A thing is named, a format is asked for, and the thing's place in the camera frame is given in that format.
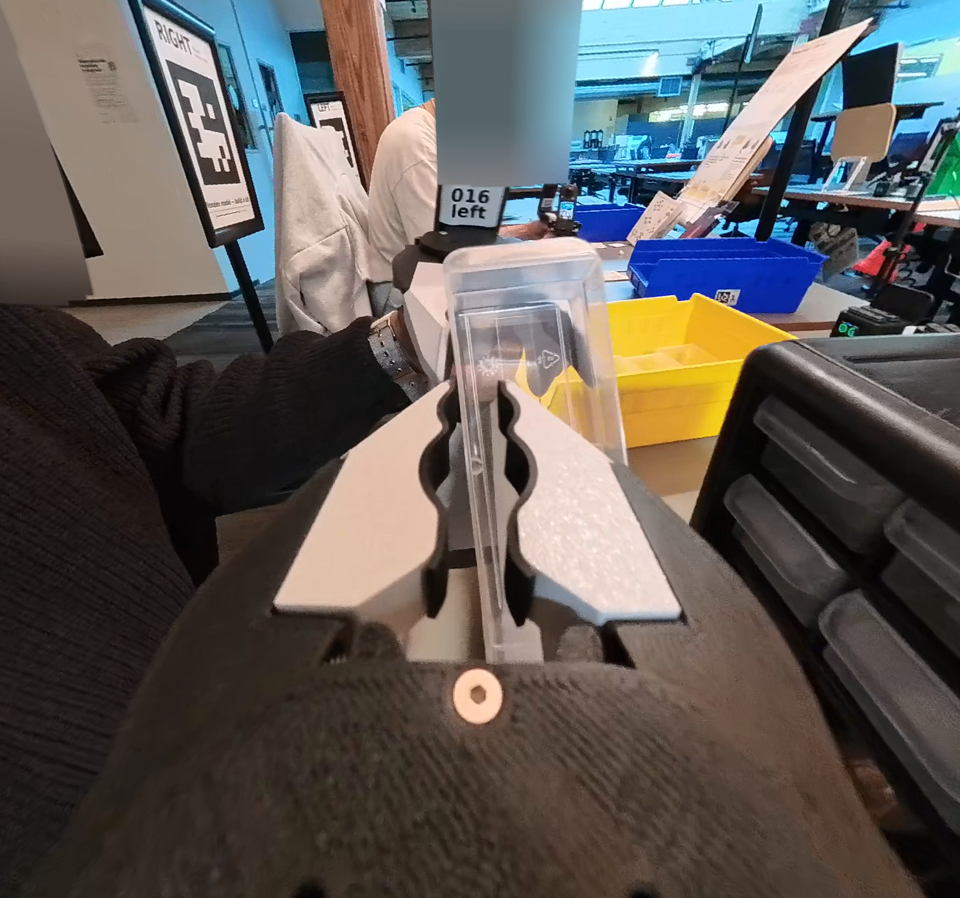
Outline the black white tag sign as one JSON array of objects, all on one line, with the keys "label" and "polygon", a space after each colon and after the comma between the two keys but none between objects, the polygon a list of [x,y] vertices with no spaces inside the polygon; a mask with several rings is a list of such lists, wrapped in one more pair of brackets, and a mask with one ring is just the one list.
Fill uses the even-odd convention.
[{"label": "black white tag sign", "polygon": [[347,163],[360,181],[364,182],[344,94],[335,90],[307,93],[303,97],[312,126],[318,130],[330,131],[341,140]]}]

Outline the person's dark knit sweater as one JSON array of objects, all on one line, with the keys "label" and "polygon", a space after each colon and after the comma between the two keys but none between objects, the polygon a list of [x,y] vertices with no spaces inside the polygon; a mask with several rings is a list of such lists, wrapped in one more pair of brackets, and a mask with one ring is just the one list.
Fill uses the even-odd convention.
[{"label": "person's dark knit sweater", "polygon": [[4,304],[1,331],[1,876],[19,896],[217,563],[181,467],[216,373],[52,309]]}]

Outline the blue plastic bin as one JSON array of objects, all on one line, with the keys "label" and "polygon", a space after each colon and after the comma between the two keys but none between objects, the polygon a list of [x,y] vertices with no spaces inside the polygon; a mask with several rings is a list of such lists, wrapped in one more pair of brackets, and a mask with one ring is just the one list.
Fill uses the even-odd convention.
[{"label": "blue plastic bin", "polygon": [[748,314],[791,314],[826,258],[787,241],[708,237],[641,241],[627,265],[637,297],[699,294]]},{"label": "blue plastic bin", "polygon": [[575,236],[590,243],[626,241],[644,212],[643,206],[633,204],[578,204],[574,219],[579,229]]}]

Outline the large yellow plastic bin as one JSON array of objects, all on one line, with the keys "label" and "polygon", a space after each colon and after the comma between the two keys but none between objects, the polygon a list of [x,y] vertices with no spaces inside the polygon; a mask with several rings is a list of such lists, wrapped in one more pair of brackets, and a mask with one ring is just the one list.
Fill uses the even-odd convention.
[{"label": "large yellow plastic bin", "polygon": [[[628,449],[716,436],[749,353],[791,340],[786,332],[694,295],[608,304],[619,408]],[[595,387],[576,371],[574,353],[559,348],[563,325],[545,308],[504,315],[513,361],[507,375],[550,413],[598,443],[591,415]]]}]

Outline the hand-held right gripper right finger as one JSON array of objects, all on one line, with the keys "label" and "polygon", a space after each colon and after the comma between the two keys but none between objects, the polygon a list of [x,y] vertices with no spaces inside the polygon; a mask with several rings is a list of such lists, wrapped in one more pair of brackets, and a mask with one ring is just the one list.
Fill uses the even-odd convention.
[{"label": "hand-held right gripper right finger", "polygon": [[628,469],[515,383],[501,381],[497,394],[517,494],[503,578],[513,622],[522,626],[537,601],[597,627],[678,620],[681,605],[624,487]]}]

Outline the tilted board with poster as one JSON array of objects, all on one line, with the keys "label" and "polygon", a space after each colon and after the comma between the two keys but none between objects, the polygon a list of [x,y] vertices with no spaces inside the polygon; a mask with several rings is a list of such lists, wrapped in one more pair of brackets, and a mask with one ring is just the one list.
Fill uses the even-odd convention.
[{"label": "tilted board with poster", "polygon": [[775,125],[853,47],[872,32],[873,18],[797,46],[738,114],[678,195],[679,221],[691,226],[731,202],[767,153]]}]

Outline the grey jacket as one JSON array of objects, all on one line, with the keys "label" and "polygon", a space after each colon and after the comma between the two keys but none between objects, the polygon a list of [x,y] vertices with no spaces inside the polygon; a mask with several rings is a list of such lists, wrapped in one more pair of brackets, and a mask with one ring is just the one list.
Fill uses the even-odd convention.
[{"label": "grey jacket", "polygon": [[372,313],[368,196],[336,132],[282,112],[273,134],[279,333],[329,335]]}]

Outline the black drawer cabinet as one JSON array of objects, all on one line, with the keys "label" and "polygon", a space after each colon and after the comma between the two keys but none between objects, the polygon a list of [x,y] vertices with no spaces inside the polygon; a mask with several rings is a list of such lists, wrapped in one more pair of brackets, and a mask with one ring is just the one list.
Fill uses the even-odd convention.
[{"label": "black drawer cabinet", "polygon": [[897,795],[958,862],[958,834],[940,820],[846,700],[810,642],[759,570],[733,541],[724,505],[729,486],[760,472],[763,439],[754,424],[762,402],[777,399],[822,430],[908,498],[959,532],[958,335],[817,339],[751,352],[741,371],[691,518],[693,529],[746,582],[785,635],[833,718],[848,723]]}]

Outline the small wooden board stand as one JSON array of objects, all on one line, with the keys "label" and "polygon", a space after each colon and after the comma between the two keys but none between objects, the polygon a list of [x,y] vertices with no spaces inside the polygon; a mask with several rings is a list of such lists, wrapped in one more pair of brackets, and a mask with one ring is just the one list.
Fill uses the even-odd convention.
[{"label": "small wooden board stand", "polygon": [[841,112],[829,151],[831,170],[823,182],[826,192],[845,193],[866,184],[874,164],[885,159],[897,120],[890,102]]}]

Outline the black device with blue screen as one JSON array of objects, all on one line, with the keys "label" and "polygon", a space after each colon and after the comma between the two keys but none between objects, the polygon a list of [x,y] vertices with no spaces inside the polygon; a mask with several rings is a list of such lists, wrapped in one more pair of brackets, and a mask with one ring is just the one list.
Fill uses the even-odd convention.
[{"label": "black device with blue screen", "polygon": [[544,184],[537,207],[537,217],[546,232],[555,236],[576,237],[581,230],[577,220],[579,184]]}]

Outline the clear plastic drawer tray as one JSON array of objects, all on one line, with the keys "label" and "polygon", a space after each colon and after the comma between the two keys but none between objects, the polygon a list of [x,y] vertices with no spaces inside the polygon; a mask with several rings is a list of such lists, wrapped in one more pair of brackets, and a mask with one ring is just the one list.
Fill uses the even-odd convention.
[{"label": "clear plastic drawer tray", "polygon": [[[504,592],[506,525],[517,493],[505,474],[497,394],[501,381],[519,385],[507,375],[514,362],[500,324],[504,315],[545,308],[550,322],[563,325],[559,349],[574,353],[584,384],[598,389],[590,414],[605,438],[586,439],[626,467],[602,264],[590,245],[557,239],[462,249],[444,262],[443,275],[486,660],[539,662],[543,627],[533,616],[516,625]],[[538,401],[542,393],[528,395]]]},{"label": "clear plastic drawer tray", "polygon": [[723,370],[727,364],[721,356],[694,343],[647,352],[639,355],[636,363],[642,363],[646,373],[654,376],[657,382],[670,385],[705,380],[704,375],[711,375],[718,369]]},{"label": "clear plastic drawer tray", "polygon": [[666,359],[659,353],[615,355],[613,358],[618,390],[623,393],[650,389],[668,371]]}]

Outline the person's left hand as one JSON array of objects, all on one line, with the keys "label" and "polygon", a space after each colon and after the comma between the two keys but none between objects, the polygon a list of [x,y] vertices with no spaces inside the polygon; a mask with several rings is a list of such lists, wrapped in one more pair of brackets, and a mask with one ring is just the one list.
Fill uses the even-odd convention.
[{"label": "person's left hand", "polygon": [[412,372],[417,377],[427,380],[426,371],[424,370],[425,367],[419,357],[416,343],[407,328],[404,311],[405,308],[403,307],[393,310],[387,316],[387,324],[389,325],[393,342],[400,350],[398,353],[400,361],[404,365],[403,370],[405,372]]}]

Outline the large tag sign on stand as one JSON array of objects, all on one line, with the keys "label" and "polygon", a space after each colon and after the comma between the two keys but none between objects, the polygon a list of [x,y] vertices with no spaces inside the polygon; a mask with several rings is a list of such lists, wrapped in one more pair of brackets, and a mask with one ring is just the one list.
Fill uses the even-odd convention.
[{"label": "large tag sign on stand", "polygon": [[214,29],[173,0],[126,0],[211,249],[224,248],[264,352],[272,331],[240,240],[265,228]]}]

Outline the black electronic device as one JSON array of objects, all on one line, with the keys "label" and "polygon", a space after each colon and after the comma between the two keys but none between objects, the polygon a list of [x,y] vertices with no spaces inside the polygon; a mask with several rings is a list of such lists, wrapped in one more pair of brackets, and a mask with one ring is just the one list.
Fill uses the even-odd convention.
[{"label": "black electronic device", "polygon": [[870,304],[851,306],[840,312],[830,338],[886,337],[912,333],[917,328],[906,319]]}]

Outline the wooden post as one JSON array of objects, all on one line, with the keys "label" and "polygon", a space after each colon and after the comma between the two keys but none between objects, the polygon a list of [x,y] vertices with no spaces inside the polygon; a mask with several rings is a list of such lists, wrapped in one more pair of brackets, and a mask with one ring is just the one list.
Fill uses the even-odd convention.
[{"label": "wooden post", "polygon": [[383,11],[378,0],[319,0],[336,85],[353,125],[359,167],[371,177],[378,142],[395,106]]}]

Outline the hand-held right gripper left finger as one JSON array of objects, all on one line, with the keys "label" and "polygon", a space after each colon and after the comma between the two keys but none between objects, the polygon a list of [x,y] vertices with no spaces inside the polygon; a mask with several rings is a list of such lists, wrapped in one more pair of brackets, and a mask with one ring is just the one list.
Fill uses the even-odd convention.
[{"label": "hand-held right gripper left finger", "polygon": [[437,616],[450,570],[438,490],[458,408],[444,381],[347,454],[275,594],[277,613],[378,623],[399,640]]}]

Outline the silver wristwatch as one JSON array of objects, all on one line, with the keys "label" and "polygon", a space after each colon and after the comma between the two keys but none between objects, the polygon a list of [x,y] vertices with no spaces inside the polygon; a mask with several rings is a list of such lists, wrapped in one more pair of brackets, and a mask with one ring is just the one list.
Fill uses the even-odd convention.
[{"label": "silver wristwatch", "polygon": [[428,390],[429,381],[405,372],[401,362],[399,348],[394,343],[392,332],[387,324],[387,316],[370,323],[367,340],[370,350],[381,370],[399,387],[410,402],[419,400]]}]

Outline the person's left forearm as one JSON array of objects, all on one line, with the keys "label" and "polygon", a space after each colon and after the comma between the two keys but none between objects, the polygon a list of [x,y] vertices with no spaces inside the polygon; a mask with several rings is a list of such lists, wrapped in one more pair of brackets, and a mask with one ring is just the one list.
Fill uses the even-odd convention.
[{"label": "person's left forearm", "polygon": [[190,496],[210,513],[264,506],[402,411],[410,400],[371,348],[371,325],[299,331],[221,372],[206,360],[181,365],[154,342],[139,416],[158,493]]}]

